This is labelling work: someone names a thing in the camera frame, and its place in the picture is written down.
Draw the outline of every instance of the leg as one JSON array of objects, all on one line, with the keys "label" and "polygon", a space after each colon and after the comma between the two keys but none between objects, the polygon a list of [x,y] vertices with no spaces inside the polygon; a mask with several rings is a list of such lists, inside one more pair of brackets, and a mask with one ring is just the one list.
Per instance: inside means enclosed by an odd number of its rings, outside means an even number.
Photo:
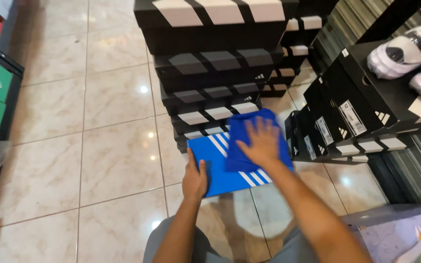
[{"label": "leg", "polygon": [[[155,253],[160,247],[165,234],[168,232],[173,221],[173,216],[163,220],[160,225],[154,229],[149,236],[147,245],[145,246],[143,263],[151,263]],[[194,234],[194,248],[191,262],[221,262],[223,259],[212,248],[206,235],[196,227]]]},{"label": "leg", "polygon": [[319,263],[319,259],[301,230],[296,226],[284,238],[284,245],[282,249],[275,254],[269,262]]}]

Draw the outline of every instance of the person's left hand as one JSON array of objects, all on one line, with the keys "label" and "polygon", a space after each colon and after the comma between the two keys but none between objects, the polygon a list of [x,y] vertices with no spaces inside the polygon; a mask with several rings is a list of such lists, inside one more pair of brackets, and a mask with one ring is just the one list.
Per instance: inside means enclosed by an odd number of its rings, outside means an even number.
[{"label": "person's left hand", "polygon": [[206,174],[206,162],[204,160],[199,161],[199,172],[196,167],[194,160],[193,151],[188,148],[189,161],[186,165],[186,172],[183,178],[183,195],[184,199],[192,199],[201,201],[204,194],[207,191],[207,174]]}]

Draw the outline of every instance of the stack of shoe boxes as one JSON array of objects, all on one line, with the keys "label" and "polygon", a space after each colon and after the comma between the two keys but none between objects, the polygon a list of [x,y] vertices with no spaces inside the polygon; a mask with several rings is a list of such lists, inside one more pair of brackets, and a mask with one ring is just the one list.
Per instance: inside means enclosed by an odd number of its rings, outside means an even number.
[{"label": "stack of shoe boxes", "polygon": [[301,73],[310,45],[327,22],[338,0],[300,0],[280,40],[284,57],[264,87],[261,97],[282,97]]},{"label": "stack of shoe boxes", "polygon": [[367,67],[368,55],[385,42],[344,49],[306,90],[307,105],[286,120],[294,160],[367,161],[360,156],[403,149],[401,135],[421,130],[421,96],[408,85],[417,70],[383,80]]},{"label": "stack of shoe boxes", "polygon": [[284,50],[297,0],[136,0],[161,100],[181,152],[186,140],[228,131],[234,114],[262,107],[260,91]]}]

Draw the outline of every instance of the hand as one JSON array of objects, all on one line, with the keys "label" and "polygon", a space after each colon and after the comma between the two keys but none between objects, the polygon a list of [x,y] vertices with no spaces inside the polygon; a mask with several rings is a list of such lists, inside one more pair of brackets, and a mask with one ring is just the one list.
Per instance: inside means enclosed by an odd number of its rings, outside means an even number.
[{"label": "hand", "polygon": [[246,130],[251,146],[242,141],[236,141],[243,153],[255,164],[265,167],[273,161],[279,159],[279,128],[272,126],[272,121],[263,121],[261,117],[256,117],[257,129],[253,127],[251,121],[246,121]]},{"label": "hand", "polygon": [[206,162],[204,160],[199,161],[199,170],[201,171],[199,172],[196,168],[193,151],[190,148],[188,148],[188,157],[189,161],[186,165],[182,184],[184,199],[201,202],[207,191]]}]

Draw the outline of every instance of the adidas logo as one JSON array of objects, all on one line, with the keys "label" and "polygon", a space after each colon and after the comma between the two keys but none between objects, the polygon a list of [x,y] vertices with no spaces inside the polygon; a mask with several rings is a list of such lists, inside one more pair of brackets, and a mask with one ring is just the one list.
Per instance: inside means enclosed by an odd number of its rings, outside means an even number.
[{"label": "adidas logo", "polygon": [[346,130],[344,130],[344,129],[341,129],[341,128],[339,128],[339,131],[341,132],[341,134],[342,134],[342,138],[344,138],[345,139],[345,136],[347,135],[347,131]]},{"label": "adidas logo", "polygon": [[384,114],[382,112],[377,112],[377,111],[375,111],[375,113],[376,113],[376,116],[378,116],[379,120],[383,123],[383,125],[386,125],[386,122],[389,119],[389,114],[387,113]]}]

